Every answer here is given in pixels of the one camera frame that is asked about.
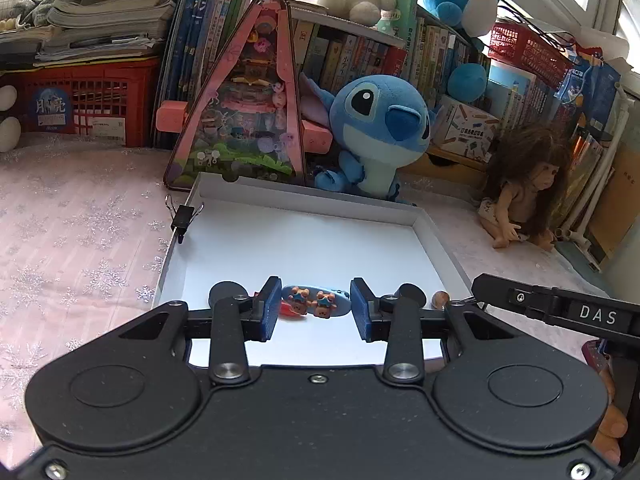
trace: white label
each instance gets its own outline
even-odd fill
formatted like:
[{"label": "white label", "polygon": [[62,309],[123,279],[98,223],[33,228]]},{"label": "white label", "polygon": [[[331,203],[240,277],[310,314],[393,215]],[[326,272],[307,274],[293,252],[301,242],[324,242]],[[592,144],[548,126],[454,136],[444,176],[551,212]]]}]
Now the white label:
[{"label": "white label", "polygon": [[66,124],[64,114],[49,114],[38,116],[38,126],[64,126]]},{"label": "white label", "polygon": [[92,127],[92,135],[121,140],[124,144],[125,130],[123,117],[90,117],[88,123]]}]

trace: finger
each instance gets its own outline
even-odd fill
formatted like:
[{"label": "finger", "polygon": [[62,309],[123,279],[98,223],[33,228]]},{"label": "finger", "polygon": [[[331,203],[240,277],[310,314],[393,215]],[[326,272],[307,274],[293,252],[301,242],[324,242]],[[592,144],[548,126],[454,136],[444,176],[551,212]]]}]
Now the finger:
[{"label": "finger", "polygon": [[607,389],[607,393],[609,394],[609,404],[611,404],[613,401],[613,397],[616,396],[616,383],[613,382],[611,373],[607,369],[601,371],[599,375]]},{"label": "finger", "polygon": [[613,438],[622,438],[625,436],[627,429],[628,423],[625,415],[623,415],[617,406],[610,404],[607,412],[604,414],[598,431]]},{"label": "finger", "polygon": [[593,439],[593,447],[601,452],[613,464],[620,462],[620,446],[615,438],[598,433]]}]

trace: red book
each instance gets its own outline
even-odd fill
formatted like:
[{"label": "red book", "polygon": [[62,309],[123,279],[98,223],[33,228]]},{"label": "red book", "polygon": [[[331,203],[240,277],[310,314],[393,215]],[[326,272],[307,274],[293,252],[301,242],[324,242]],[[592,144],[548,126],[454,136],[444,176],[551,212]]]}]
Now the red book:
[{"label": "red book", "polygon": [[406,50],[396,46],[390,46],[386,51],[385,60],[382,63],[382,73],[400,77],[402,72],[402,64],[406,57]]}]

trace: white box with pencil illustrations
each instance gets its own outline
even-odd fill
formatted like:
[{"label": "white box with pencil illustrations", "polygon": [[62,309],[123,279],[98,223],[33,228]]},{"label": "white box with pencil illustrations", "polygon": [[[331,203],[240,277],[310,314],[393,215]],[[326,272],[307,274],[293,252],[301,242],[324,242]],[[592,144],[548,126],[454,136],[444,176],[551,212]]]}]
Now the white box with pencil illustrations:
[{"label": "white box with pencil illustrations", "polygon": [[446,152],[489,162],[489,146],[500,121],[478,108],[443,95],[434,126],[433,143]]}]

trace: gray cloth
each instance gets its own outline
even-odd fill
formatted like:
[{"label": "gray cloth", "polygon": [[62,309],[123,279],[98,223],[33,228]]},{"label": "gray cloth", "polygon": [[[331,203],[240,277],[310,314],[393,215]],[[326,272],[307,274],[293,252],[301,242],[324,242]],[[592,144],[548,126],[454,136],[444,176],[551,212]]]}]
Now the gray cloth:
[{"label": "gray cloth", "polygon": [[47,25],[47,13],[54,0],[14,0],[11,17],[20,16],[23,25]]}]

